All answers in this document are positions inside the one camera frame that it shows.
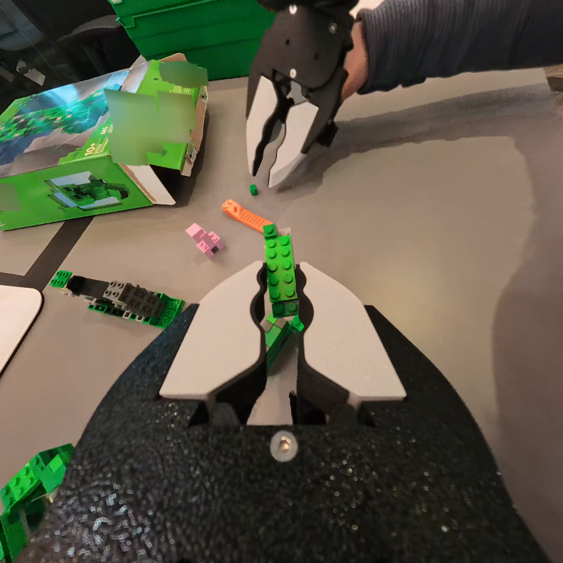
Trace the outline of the dark office chair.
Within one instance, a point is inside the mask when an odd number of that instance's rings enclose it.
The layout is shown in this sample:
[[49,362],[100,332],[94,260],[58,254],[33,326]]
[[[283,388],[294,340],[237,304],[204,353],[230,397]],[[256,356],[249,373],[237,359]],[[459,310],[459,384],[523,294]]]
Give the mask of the dark office chair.
[[98,74],[111,72],[108,43],[117,52],[130,51],[130,39],[115,14],[95,18],[76,27],[72,32],[57,39],[60,46],[84,52]]

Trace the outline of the orange brick separator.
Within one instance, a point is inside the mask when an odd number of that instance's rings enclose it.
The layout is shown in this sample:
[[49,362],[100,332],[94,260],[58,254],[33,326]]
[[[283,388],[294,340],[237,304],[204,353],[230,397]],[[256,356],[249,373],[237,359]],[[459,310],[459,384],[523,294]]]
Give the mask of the orange brick separator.
[[254,229],[261,235],[264,234],[264,228],[266,228],[267,235],[274,235],[277,232],[277,227],[274,223],[242,207],[237,201],[228,199],[221,207],[223,212],[230,218]]

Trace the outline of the green plastic crate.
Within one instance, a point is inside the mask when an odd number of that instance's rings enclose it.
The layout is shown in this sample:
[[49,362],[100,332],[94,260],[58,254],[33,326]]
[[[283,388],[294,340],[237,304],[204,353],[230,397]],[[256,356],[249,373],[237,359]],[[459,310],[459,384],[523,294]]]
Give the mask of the green plastic crate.
[[183,53],[210,81],[248,76],[275,13],[257,1],[110,1],[147,60]]

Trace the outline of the person's right forearm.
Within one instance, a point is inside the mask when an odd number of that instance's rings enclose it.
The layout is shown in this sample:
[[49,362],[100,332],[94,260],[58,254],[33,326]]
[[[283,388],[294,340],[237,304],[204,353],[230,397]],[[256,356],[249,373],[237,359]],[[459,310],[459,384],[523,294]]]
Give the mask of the person's right forearm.
[[562,1],[383,1],[359,20],[369,62],[361,95],[562,64]]

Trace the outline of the green cardboard toy box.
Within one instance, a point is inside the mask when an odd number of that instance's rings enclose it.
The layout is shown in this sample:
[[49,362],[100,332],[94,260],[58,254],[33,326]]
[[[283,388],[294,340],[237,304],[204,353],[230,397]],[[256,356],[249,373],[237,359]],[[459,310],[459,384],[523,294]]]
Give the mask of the green cardboard toy box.
[[177,53],[12,102],[1,115],[1,231],[174,205],[154,168],[191,175],[207,85],[207,70]]

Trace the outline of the green studded brick assembly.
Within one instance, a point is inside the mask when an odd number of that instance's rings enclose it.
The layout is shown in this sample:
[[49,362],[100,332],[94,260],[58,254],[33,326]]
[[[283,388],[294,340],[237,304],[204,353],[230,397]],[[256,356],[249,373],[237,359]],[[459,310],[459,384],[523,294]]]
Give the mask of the green studded brick assembly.
[[274,223],[263,226],[267,288],[271,313],[261,321],[266,344],[266,368],[271,370],[291,332],[302,332],[291,231]]

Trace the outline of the pink brick pig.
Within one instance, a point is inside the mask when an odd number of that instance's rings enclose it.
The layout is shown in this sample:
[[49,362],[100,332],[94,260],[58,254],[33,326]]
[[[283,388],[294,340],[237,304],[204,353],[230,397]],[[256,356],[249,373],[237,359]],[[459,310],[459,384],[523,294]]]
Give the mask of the pink brick pig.
[[185,232],[196,243],[196,247],[208,258],[213,258],[217,252],[224,248],[224,243],[217,234],[213,231],[207,232],[197,223],[193,223]]

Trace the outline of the person's right hand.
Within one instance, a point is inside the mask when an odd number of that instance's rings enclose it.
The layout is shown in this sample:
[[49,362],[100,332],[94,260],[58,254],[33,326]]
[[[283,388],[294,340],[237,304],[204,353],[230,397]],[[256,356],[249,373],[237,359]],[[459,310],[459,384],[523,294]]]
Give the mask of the person's right hand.
[[351,38],[353,47],[348,52],[344,64],[347,78],[342,87],[341,103],[358,93],[368,80],[369,75],[368,50],[362,21],[359,20],[354,24]]

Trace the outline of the white rounded board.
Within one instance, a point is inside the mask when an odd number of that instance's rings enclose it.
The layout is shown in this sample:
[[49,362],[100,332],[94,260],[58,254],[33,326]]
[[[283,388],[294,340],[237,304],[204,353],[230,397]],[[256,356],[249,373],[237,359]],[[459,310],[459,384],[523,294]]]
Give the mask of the white rounded board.
[[42,292],[1,285],[1,375],[37,319],[44,303]]

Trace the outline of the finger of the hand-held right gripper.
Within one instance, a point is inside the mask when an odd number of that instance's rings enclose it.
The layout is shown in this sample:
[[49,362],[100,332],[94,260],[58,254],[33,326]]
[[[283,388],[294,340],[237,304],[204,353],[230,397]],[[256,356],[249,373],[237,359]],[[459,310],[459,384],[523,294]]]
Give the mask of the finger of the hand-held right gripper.
[[291,85],[288,100],[295,104],[285,118],[283,141],[269,172],[270,188],[282,184],[305,158],[303,147],[319,112],[319,108],[302,94],[300,85]]
[[248,168],[256,176],[278,121],[280,97],[274,83],[260,76],[246,124]]

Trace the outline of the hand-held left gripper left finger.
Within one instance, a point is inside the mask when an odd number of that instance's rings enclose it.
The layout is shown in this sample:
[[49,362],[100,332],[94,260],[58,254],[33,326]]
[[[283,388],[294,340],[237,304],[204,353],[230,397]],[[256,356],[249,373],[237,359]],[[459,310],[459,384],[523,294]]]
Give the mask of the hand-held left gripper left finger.
[[201,300],[165,380],[162,398],[226,403],[242,423],[266,387],[266,265],[258,260]]

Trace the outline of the green checkered brick build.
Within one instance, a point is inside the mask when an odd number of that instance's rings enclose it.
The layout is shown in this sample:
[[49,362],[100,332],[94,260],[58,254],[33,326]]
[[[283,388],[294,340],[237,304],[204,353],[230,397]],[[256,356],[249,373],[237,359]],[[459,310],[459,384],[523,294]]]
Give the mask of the green checkered brick build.
[[73,452],[71,443],[39,452],[1,488],[1,562],[13,562],[38,528]]

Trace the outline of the green grey black brick build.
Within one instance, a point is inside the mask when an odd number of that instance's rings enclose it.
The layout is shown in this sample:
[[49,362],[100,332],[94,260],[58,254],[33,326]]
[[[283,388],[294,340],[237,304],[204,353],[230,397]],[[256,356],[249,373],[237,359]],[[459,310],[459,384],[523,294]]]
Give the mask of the green grey black brick build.
[[57,271],[49,286],[67,296],[84,299],[90,311],[160,329],[167,328],[185,305],[182,299],[139,285],[81,277],[66,270]]

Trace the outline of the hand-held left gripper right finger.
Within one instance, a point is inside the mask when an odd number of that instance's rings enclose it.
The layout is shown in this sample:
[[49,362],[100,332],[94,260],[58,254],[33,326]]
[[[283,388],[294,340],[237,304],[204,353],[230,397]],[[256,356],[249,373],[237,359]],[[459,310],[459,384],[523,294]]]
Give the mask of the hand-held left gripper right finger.
[[296,424],[318,425],[364,404],[406,399],[361,300],[307,262],[296,269],[299,332]]

